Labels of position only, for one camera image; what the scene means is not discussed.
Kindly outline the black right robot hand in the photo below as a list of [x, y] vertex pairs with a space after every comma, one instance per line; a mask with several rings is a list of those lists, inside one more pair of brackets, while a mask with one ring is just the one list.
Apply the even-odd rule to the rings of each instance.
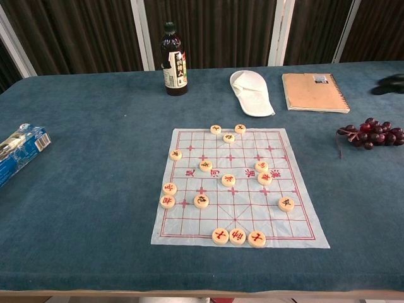
[[370, 90], [373, 95], [384, 95], [387, 93], [403, 94], [404, 74], [394, 74], [377, 82], [377, 86]]

